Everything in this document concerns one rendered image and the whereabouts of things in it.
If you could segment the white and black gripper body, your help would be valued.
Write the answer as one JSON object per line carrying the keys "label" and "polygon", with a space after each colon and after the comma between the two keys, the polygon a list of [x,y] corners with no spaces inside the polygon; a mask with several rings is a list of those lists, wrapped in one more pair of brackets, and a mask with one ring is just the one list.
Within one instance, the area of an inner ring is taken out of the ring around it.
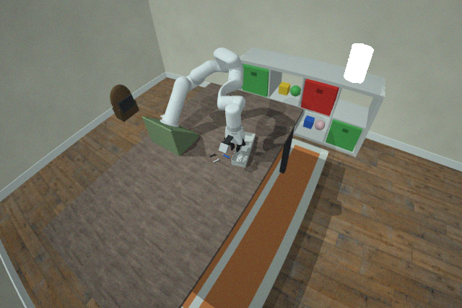
{"label": "white and black gripper body", "polygon": [[245,140],[245,134],[244,134],[243,129],[240,129],[240,131],[237,131],[237,132],[231,132],[230,133],[230,131],[227,130],[227,126],[226,126],[225,138],[227,138],[228,135],[233,136],[233,139],[231,140],[231,143],[234,143],[234,144],[237,144],[237,145],[242,145],[243,140]]}

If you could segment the white three-compartment bin rack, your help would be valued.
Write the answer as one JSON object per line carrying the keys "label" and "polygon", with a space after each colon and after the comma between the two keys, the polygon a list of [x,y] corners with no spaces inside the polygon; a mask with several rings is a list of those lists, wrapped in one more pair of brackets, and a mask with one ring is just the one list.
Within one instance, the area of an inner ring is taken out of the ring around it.
{"label": "white three-compartment bin rack", "polygon": [[[253,146],[253,142],[255,140],[256,134],[255,133],[248,133],[244,132],[245,134],[245,140],[244,142],[246,143],[245,146],[241,146],[240,150],[238,152],[235,152],[232,156],[231,163],[232,165],[239,166],[239,167],[246,167],[246,164],[248,162],[248,158],[250,156],[250,152]],[[237,162],[238,156],[243,156],[241,162]]]}

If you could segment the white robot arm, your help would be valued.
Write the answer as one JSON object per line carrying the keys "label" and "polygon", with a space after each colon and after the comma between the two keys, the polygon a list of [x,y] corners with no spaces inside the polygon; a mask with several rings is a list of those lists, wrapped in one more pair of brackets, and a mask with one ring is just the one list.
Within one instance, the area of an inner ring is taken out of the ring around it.
{"label": "white robot arm", "polygon": [[[241,124],[241,112],[245,107],[245,98],[242,96],[226,96],[226,94],[243,86],[244,70],[240,57],[231,50],[218,48],[214,51],[214,58],[215,61],[207,61],[193,69],[189,76],[182,76],[176,79],[166,112],[164,115],[160,116],[162,118],[160,120],[162,123],[173,127],[179,127],[178,120],[187,93],[202,84],[208,75],[214,72],[229,72],[228,82],[219,90],[217,107],[220,110],[225,110],[228,131],[237,132],[243,129]],[[191,79],[195,81],[195,83],[192,82]]]}

